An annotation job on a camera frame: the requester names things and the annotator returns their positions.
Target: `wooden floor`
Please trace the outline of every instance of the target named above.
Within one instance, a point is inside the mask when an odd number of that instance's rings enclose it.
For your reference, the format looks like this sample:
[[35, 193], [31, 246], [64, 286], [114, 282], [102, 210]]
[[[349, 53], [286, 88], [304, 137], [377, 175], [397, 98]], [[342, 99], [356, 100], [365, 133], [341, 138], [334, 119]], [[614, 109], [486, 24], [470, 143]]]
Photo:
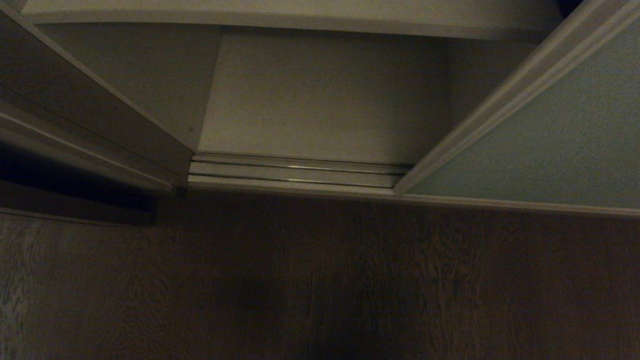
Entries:
[[638, 220], [214, 194], [0, 258], [0, 359], [640, 359]]

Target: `frosted glass panel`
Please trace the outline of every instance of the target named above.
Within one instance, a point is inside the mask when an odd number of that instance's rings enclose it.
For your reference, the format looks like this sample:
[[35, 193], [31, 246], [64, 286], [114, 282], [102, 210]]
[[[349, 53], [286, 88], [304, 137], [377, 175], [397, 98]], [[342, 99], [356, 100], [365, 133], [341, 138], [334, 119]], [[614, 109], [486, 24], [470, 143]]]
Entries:
[[640, 22], [412, 193], [640, 208]]

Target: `wood grain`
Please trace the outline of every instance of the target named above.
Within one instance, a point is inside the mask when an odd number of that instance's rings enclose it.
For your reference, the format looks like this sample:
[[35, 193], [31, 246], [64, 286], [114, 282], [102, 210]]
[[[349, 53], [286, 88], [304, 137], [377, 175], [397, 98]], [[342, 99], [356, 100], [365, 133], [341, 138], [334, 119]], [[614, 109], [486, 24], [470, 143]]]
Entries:
[[635, 359], [640, 222], [214, 193], [0, 216], [4, 359]]

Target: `dark wooden surface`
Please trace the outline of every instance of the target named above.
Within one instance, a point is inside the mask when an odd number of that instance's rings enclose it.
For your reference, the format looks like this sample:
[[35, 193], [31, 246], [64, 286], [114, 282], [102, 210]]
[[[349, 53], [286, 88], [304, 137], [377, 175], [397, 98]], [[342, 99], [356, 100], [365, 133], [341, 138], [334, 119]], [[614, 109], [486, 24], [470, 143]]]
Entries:
[[0, 257], [0, 359], [640, 358], [638, 220], [215, 194]]

